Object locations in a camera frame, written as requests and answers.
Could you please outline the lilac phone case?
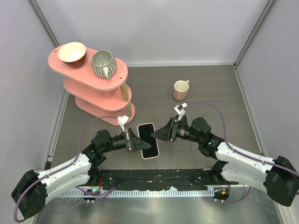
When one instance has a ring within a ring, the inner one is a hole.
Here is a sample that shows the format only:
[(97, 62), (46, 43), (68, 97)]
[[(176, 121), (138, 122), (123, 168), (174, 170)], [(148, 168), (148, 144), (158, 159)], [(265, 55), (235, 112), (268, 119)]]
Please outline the lilac phone case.
[(186, 114), (184, 114), (183, 117), (181, 118), (180, 124), (189, 126), (188, 116)]

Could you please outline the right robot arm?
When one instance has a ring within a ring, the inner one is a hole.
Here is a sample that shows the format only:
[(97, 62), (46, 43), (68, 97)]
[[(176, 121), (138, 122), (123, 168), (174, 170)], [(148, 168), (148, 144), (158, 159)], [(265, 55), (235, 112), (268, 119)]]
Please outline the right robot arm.
[(204, 156), (217, 160), (211, 172), (216, 184), (227, 181), (249, 185), (286, 207), (291, 206), (299, 191), (298, 172), (287, 158), (273, 159), (234, 147), (214, 135), (202, 117), (195, 118), (190, 126), (173, 117), (151, 137), (170, 142), (177, 138), (196, 142)]

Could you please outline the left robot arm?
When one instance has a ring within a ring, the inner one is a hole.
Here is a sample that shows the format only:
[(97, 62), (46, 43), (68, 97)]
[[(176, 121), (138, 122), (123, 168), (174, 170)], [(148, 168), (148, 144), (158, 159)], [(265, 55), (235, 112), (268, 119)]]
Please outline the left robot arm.
[(20, 212), (23, 219), (39, 213), (53, 198), (68, 189), (84, 185), (95, 186), (100, 179), (98, 166), (106, 160), (105, 153), (120, 149), (129, 152), (150, 148), (151, 145), (138, 138), (131, 128), (112, 137), (107, 130), (95, 134), (89, 146), (71, 160), (44, 171), (29, 170), (17, 183), (11, 193), (15, 202), (14, 220)]

